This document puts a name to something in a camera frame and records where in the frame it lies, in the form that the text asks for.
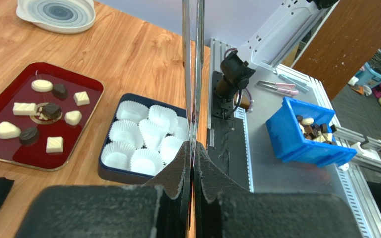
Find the white bar chocolate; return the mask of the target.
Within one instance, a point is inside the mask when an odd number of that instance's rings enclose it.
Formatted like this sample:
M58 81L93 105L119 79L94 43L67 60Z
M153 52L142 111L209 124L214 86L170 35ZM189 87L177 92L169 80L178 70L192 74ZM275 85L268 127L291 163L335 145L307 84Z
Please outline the white bar chocolate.
M36 103L15 102L12 110L15 116L34 116L37 113L38 105Z

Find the dark round chocolate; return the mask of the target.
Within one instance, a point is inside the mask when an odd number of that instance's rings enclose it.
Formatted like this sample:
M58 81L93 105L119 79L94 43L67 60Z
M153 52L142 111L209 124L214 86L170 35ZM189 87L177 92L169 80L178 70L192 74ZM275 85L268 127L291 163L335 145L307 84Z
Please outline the dark round chocolate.
M21 131L19 135L19 142L21 145L29 146L34 144L40 136L40 132L36 127L29 127Z

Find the white oval chocolate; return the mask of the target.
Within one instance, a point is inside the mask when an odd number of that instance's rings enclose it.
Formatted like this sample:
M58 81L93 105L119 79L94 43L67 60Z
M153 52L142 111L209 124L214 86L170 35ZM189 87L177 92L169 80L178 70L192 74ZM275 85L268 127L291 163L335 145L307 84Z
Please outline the white oval chocolate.
M52 91L53 84L47 80L37 79L31 83L31 88L36 92L50 92Z

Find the white square chocolate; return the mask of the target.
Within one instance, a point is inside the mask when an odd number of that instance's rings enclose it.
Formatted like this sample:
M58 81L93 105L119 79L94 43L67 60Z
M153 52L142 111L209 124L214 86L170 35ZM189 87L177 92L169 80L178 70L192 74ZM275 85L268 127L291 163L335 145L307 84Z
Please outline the white square chocolate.
M62 137L48 137L46 144L47 153L61 153L64 150L64 139Z
M90 104L90 99L86 91L75 93L73 98L77 106Z

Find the blue plastic bin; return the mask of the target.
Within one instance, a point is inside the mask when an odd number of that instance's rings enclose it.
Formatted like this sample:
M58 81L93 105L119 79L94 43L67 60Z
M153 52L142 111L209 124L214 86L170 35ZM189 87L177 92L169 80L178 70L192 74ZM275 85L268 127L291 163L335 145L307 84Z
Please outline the blue plastic bin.
M336 144L329 126L334 115L332 109L283 98L281 108L266 121L275 156L318 167L348 163L357 152Z

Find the metal serving tongs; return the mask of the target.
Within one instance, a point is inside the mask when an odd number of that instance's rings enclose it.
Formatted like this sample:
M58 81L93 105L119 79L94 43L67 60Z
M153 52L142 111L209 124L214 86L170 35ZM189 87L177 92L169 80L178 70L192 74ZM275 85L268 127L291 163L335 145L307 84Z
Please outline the metal serving tongs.
M182 1L182 45L185 80L186 113L191 155L196 152L204 66L205 1L196 2L195 46L191 43L191 1Z

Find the white round plate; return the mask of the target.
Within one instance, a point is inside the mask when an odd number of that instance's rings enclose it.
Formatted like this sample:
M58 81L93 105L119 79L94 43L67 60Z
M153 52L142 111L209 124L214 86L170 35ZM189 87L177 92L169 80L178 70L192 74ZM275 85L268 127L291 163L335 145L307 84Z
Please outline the white round plate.
M92 0L18 0L16 15L37 27L61 34L77 34L96 21Z

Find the red lacquer tray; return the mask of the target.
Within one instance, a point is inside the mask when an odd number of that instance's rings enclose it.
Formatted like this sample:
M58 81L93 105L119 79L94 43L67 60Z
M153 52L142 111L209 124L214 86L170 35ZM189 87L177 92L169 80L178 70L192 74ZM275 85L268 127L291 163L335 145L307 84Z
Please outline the red lacquer tray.
M60 100L51 92L36 92L31 88L34 80L43 79L53 85L62 83L68 89L68 98ZM77 106L74 94L86 91L90 104ZM44 171L54 171L62 168L70 159L86 125L97 107L104 86L101 82L63 69L45 62L29 64L0 94L0 123L7 121L20 130L36 127L40 132L38 140L29 146L21 145L19 138L0 139L0 161ZM34 116L15 116L15 102L36 103L38 110ZM42 107L48 103L58 105L62 113L56 119L47 119L42 114ZM76 126L65 122L67 112L79 110L82 114L80 123ZM64 139L63 152L47 153L48 137Z

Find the pink handled tongs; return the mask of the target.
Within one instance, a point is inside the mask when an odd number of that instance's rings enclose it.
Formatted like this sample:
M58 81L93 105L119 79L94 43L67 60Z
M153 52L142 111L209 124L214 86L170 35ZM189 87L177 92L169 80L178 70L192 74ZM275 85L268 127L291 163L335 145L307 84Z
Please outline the pink handled tongs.
M299 91L295 90L296 88L295 84L276 83L276 82L263 81L263 80L258 81L256 84L257 86L272 89L272 90L275 90L276 92L286 94L288 96L296 96L299 94Z

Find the white rounded chocolate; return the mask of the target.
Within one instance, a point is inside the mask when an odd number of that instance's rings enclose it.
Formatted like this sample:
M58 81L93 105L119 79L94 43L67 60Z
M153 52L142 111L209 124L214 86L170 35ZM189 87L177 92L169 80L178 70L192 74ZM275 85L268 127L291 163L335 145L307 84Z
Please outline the white rounded chocolate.
M72 126L78 125L81 119L82 119L82 114L79 110L67 112L64 117L65 122Z

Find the dark leaf chocolate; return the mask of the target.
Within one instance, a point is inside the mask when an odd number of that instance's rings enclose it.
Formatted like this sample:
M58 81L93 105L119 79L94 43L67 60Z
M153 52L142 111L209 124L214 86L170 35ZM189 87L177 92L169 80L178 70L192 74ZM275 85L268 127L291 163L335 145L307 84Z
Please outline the dark leaf chocolate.
M51 93L54 97L60 100L65 100L68 98L68 89L62 83L54 84Z

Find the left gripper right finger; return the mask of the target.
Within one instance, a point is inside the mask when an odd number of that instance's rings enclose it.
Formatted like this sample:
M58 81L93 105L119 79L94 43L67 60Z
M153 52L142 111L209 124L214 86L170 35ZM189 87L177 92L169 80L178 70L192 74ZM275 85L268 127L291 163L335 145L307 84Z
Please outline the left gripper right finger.
M321 193L251 193L195 145L195 235L198 238L359 238L349 206Z

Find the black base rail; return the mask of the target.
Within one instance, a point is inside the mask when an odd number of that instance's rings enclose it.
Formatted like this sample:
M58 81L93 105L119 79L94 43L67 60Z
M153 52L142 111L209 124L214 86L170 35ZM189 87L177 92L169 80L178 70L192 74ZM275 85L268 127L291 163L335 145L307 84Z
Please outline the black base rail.
M238 185L253 192L244 109L213 93L210 112L207 143L211 160Z

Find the white teardrop chocolate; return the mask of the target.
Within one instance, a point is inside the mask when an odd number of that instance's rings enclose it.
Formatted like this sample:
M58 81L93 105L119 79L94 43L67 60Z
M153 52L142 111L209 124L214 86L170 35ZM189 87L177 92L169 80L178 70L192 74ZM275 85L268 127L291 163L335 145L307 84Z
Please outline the white teardrop chocolate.
M4 121L0 123L0 139L13 139L21 134L20 128L15 125Z

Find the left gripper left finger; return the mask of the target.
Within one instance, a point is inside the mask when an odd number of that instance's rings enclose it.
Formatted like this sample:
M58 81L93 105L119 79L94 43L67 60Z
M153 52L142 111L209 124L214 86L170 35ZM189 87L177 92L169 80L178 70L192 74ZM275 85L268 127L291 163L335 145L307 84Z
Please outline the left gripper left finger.
M143 185L52 186L31 203L17 238L184 238L190 144Z

